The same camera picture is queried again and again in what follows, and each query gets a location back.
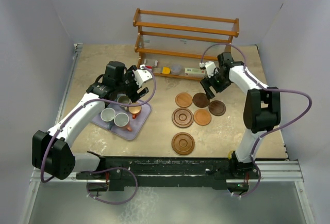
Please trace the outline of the dark walnut coaster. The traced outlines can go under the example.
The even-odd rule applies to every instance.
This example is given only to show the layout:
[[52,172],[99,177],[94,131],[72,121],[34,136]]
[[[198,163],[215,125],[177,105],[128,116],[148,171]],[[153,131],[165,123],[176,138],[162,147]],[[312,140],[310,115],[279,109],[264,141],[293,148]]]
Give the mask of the dark walnut coaster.
[[214,100],[209,103],[208,109],[214,116],[222,116],[226,112],[226,106],[222,101]]
[[210,100],[207,99],[207,95],[205,93],[199,92],[193,96],[193,103],[198,108],[205,108],[209,105]]

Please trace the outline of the brown ringed wooden saucer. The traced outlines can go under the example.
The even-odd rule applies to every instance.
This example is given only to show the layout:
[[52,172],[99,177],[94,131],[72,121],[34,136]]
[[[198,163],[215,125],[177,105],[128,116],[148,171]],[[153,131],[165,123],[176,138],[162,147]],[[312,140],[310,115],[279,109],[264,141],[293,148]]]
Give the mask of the brown ringed wooden saucer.
[[177,108],[173,111],[172,122],[177,127],[187,128],[194,122],[193,113],[187,108]]

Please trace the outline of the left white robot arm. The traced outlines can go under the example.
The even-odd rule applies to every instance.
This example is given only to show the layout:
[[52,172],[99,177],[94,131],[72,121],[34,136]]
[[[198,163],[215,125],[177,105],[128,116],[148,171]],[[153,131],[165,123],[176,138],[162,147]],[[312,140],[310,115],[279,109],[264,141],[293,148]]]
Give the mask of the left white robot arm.
[[53,178],[66,179],[72,172],[88,172],[95,179],[106,173],[103,159],[93,153],[73,154],[71,147],[92,119],[109,104],[116,104],[122,93],[129,97],[132,106],[149,90],[142,85],[154,79],[145,65],[127,68],[119,61],[110,61],[105,72],[87,88],[78,104],[56,125],[47,131],[38,130],[32,137],[32,165],[40,170],[41,182]]

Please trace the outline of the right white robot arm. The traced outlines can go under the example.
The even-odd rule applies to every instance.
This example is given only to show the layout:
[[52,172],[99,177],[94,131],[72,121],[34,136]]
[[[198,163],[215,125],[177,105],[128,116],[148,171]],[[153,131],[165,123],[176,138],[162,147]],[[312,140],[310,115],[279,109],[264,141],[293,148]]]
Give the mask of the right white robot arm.
[[213,61],[199,63],[206,76],[201,85],[207,99],[215,97],[231,84],[237,85],[246,94],[243,110],[243,122],[246,130],[238,148],[229,159],[229,172],[235,178],[243,177],[248,171],[256,169],[255,155],[260,147],[262,135],[279,125],[281,120],[281,98],[272,93],[269,87],[253,76],[242,61],[234,61],[230,52],[218,55],[218,65]]

